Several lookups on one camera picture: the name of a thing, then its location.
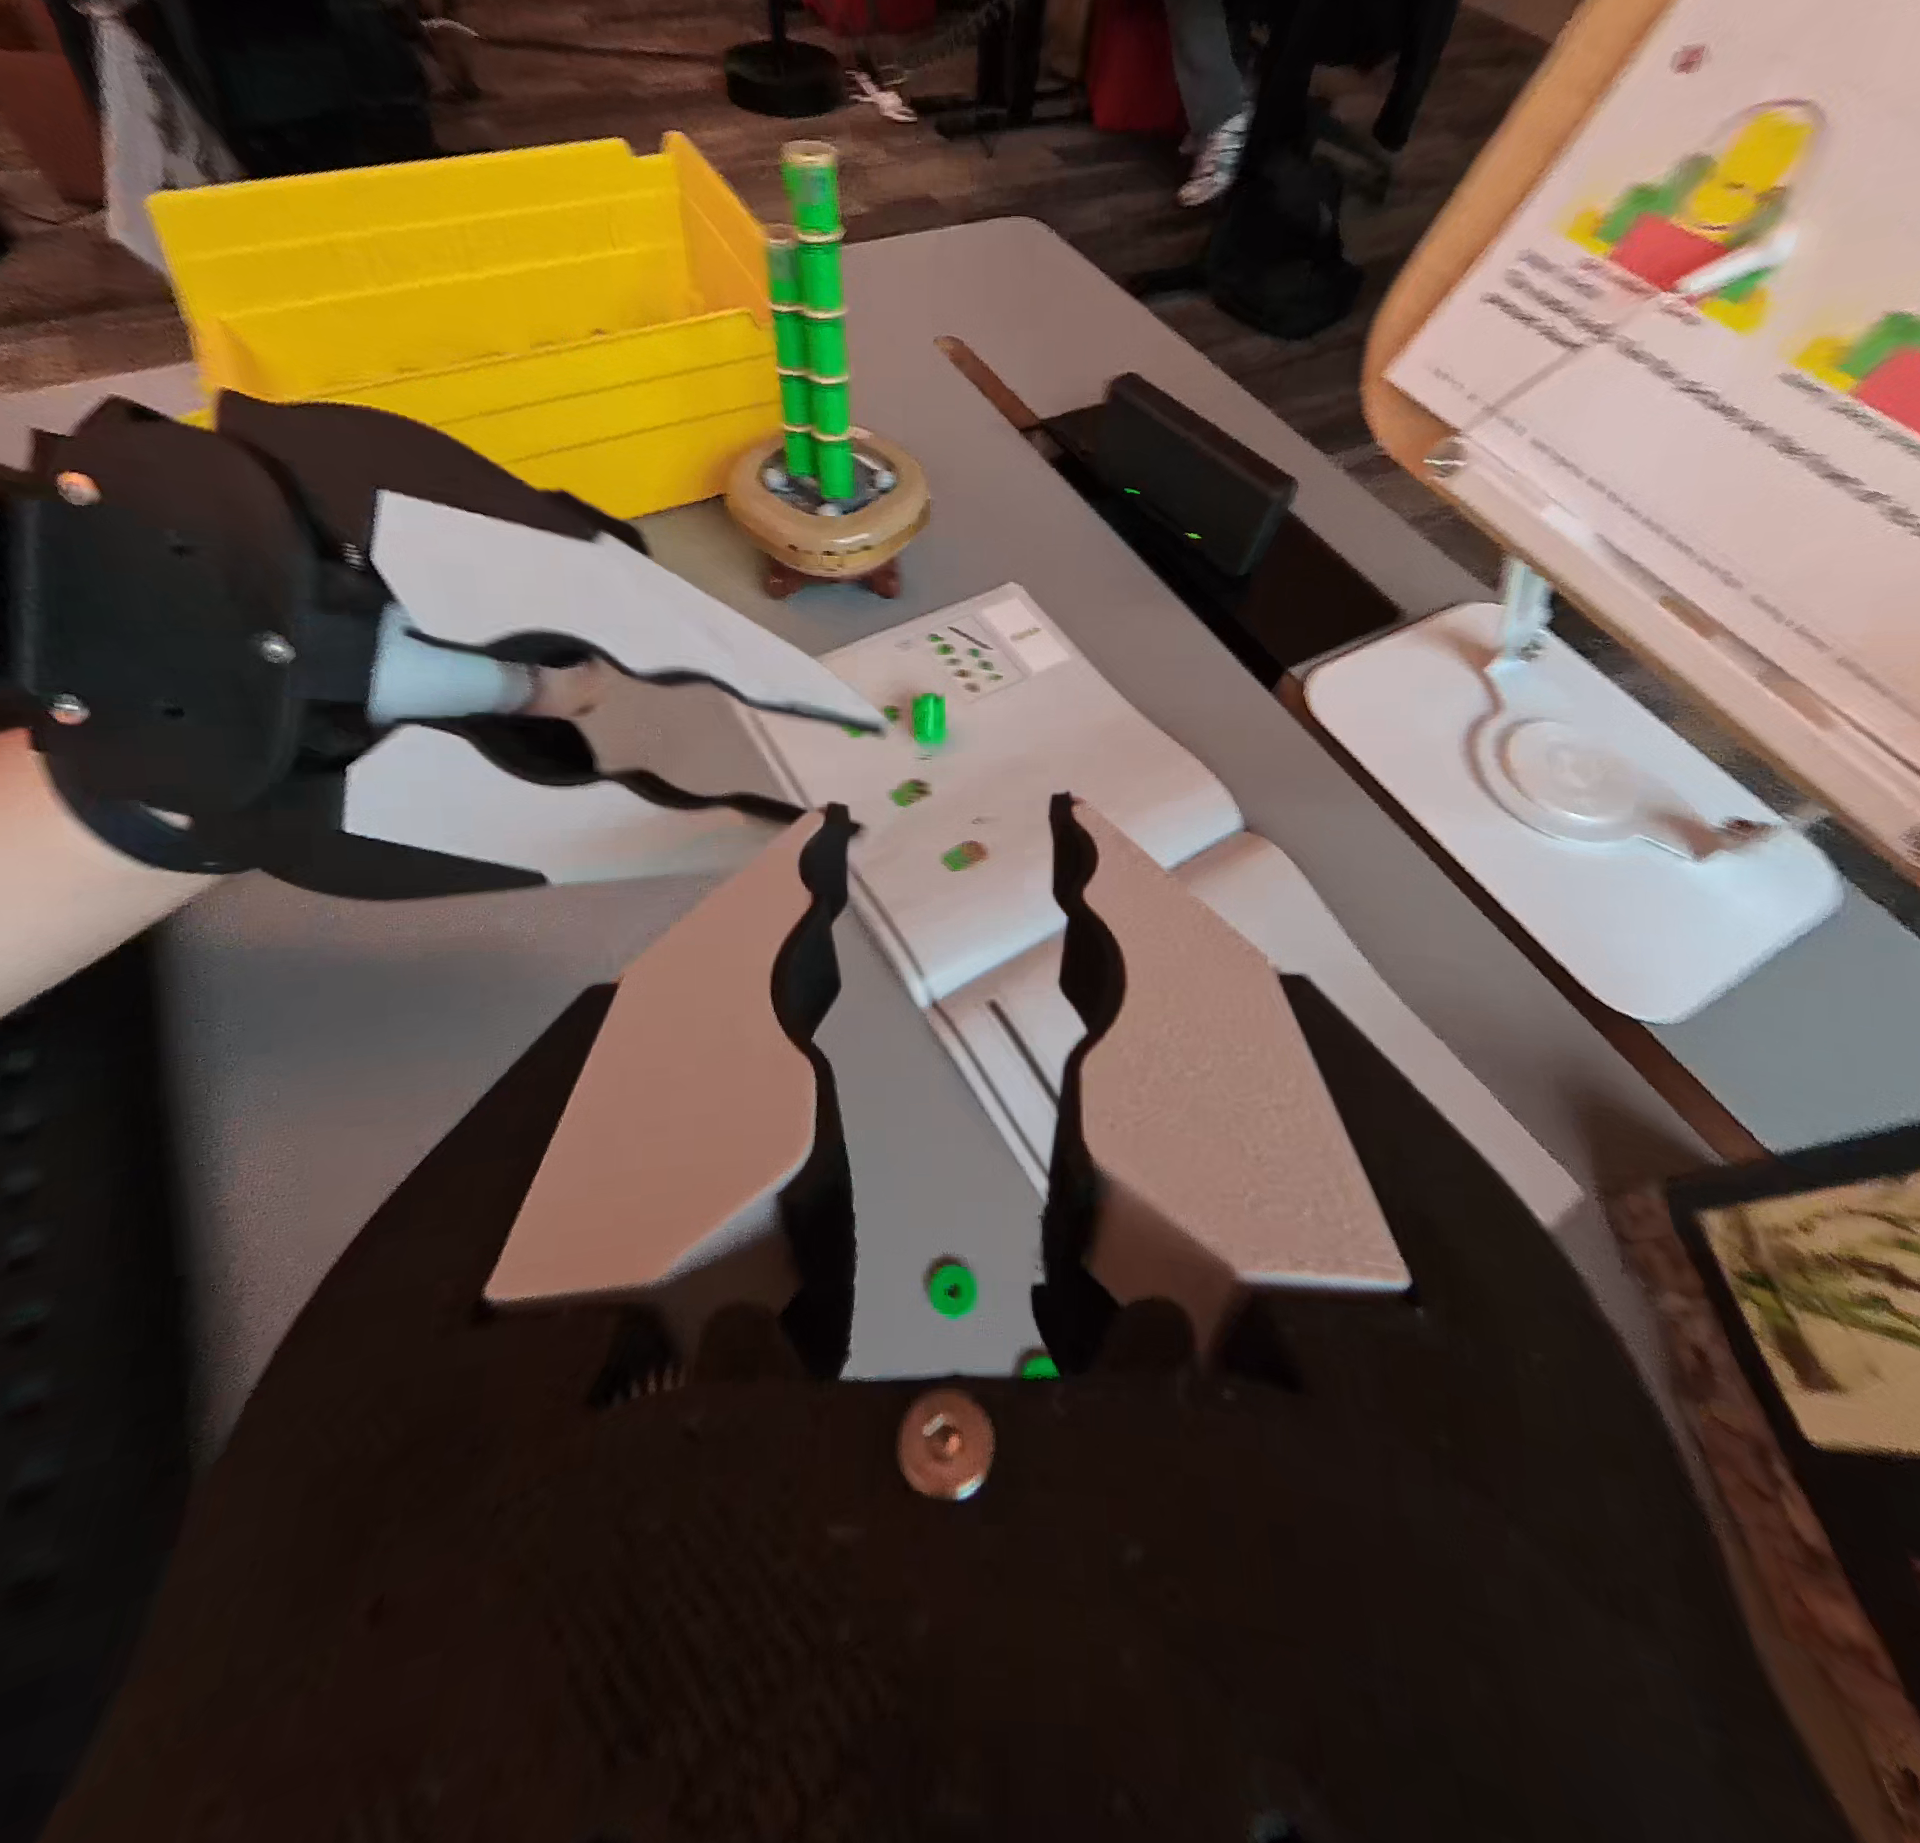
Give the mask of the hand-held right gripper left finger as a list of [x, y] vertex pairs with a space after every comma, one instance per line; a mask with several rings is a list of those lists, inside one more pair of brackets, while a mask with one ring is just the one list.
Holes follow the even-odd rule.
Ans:
[[856, 821], [805, 813], [619, 976], [513, 1221], [497, 1315], [636, 1306], [662, 1356], [760, 1304], [839, 1379], [856, 1307], [854, 1182], [818, 1036]]

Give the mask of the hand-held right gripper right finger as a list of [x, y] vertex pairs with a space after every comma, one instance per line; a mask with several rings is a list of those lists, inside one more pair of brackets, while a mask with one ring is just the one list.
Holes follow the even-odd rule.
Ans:
[[1277, 1294], [1397, 1304], [1410, 1270], [1285, 969], [1092, 801], [1049, 801], [1061, 1074], [1032, 1290], [1043, 1351], [1087, 1377], [1125, 1315], [1192, 1362], [1264, 1368]]

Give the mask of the black studded edge pad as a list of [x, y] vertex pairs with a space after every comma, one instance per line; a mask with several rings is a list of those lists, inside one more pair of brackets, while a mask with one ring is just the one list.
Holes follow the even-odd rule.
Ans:
[[3, 1836], [126, 1669], [191, 1480], [155, 941], [3, 1023]]

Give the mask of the yellow plastic bin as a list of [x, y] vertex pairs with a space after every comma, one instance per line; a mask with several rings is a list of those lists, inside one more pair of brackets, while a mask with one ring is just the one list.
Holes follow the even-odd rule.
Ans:
[[781, 433], [766, 233], [681, 133], [149, 197], [202, 390], [419, 420], [619, 520]]

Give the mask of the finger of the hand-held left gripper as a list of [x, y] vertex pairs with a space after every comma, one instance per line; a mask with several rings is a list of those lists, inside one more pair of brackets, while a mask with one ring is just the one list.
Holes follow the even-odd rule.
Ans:
[[580, 725], [547, 719], [407, 722], [345, 777], [352, 837], [547, 885], [733, 870], [805, 821], [785, 799], [604, 768]]
[[764, 711], [886, 726], [822, 661], [606, 535], [581, 540], [377, 491], [368, 559], [437, 647], [514, 661], [551, 646], [636, 682], [702, 682]]

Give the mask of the black brick set box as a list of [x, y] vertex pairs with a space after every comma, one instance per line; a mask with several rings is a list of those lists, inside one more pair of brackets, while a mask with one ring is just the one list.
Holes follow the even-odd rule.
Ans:
[[1856, 1840], [1916, 1840], [1918, 1129], [1604, 1210], [1789, 1719]]

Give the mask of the black box with green light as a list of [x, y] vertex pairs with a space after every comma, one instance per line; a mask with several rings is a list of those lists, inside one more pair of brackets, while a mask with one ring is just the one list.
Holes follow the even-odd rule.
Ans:
[[1138, 374], [1108, 384], [1082, 441], [1100, 486], [1228, 584], [1263, 567], [1300, 500], [1290, 472]]

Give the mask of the grey desk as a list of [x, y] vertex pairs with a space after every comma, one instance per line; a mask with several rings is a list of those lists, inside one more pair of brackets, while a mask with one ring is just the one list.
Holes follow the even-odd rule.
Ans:
[[[1219, 777], [1409, 1014], [1567, 1172], [1536, 1210], [1633, 1349], [1636, 1293], [1588, 1196], [1763, 1153], [1668, 1036], [1580, 1001], [1266, 692], [948, 359], [1037, 417], [1141, 374], [1303, 485], [1306, 526], [1410, 615], [1470, 579], [1058, 233], [1004, 220], [850, 254], [854, 374], [931, 469], [932, 526], [887, 607], [813, 592], [766, 625], [833, 649], [1020, 584]], [[196, 1456], [225, 1444], [303, 1304], [372, 1213], [577, 995], [702, 880], [362, 905], [235, 880], [158, 935], [186, 1212]]]

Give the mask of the black stanchion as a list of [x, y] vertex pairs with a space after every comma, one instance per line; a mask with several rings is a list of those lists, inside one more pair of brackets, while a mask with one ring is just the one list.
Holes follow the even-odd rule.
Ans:
[[766, 0], [766, 32], [724, 49], [726, 96], [760, 119], [825, 119], [847, 102], [840, 61], [832, 49], [798, 38], [787, 18], [787, 0]]

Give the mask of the green bamboo brick model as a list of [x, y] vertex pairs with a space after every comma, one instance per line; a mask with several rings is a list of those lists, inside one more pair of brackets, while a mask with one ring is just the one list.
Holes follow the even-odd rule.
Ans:
[[856, 424], [839, 151], [787, 142], [781, 185], [787, 224], [766, 233], [781, 432], [735, 462], [724, 506], [766, 558], [770, 599], [840, 586], [897, 600], [931, 485], [907, 450]]

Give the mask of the person's left forearm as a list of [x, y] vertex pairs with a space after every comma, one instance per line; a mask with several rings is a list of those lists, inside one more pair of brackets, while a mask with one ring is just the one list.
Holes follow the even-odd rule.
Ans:
[[213, 881], [142, 866], [98, 840], [68, 815], [30, 738], [3, 735], [3, 1016], [145, 935]]

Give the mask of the open instruction booklet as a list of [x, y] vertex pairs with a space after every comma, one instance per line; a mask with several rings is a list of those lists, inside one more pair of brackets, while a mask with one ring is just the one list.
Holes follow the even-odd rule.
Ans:
[[[1310, 979], [1550, 1229], [1577, 1185], [1432, 1036], [1276, 845], [1190, 750], [1141, 714], [1023, 586], [830, 654], [881, 733], [753, 711], [792, 799], [845, 804], [852, 898], [1036, 1191], [1080, 1021], [1058, 991], [1049, 801], [1072, 792], [1261, 947]], [[919, 750], [918, 692], [948, 697], [948, 747]]]

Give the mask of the wooden document stand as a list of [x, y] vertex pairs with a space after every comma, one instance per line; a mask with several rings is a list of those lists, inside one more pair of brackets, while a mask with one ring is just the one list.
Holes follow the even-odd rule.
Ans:
[[1832, 918], [1841, 880], [1788, 811], [1580, 670], [1550, 635], [1555, 604], [1577, 607], [1803, 799], [1916, 876], [1918, 561], [1908, 762], [1694, 604], [1602, 561], [1535, 491], [1380, 384], [1376, 349], [1397, 336], [1403, 280], [1424, 271], [1427, 237], [1375, 325], [1364, 411], [1395, 463], [1498, 543], [1500, 603], [1422, 618], [1332, 658], [1306, 680], [1310, 714], [1590, 996], [1651, 1025], [1694, 1019]]

